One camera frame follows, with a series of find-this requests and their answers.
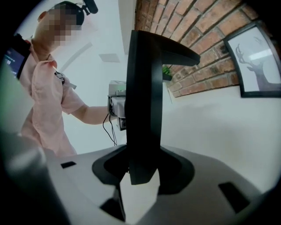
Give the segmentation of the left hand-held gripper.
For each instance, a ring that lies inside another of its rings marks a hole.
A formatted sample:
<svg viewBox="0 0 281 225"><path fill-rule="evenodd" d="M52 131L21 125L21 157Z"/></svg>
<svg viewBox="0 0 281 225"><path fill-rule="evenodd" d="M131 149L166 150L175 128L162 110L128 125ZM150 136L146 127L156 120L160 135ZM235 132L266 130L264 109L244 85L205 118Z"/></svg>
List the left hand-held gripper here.
<svg viewBox="0 0 281 225"><path fill-rule="evenodd" d="M126 129L126 81L111 80L108 87L108 113L117 118L120 131Z"/></svg>

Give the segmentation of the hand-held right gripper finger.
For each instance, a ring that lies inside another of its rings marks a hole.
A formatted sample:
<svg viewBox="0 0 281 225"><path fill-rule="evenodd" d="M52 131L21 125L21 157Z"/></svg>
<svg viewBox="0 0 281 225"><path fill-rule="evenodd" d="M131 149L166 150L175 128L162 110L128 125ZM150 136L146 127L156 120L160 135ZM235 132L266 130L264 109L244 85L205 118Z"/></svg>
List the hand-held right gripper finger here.
<svg viewBox="0 0 281 225"><path fill-rule="evenodd" d="M184 45L145 31L131 32L126 79L126 136L132 185L157 169L162 130L162 65L194 66L200 56Z"/></svg>

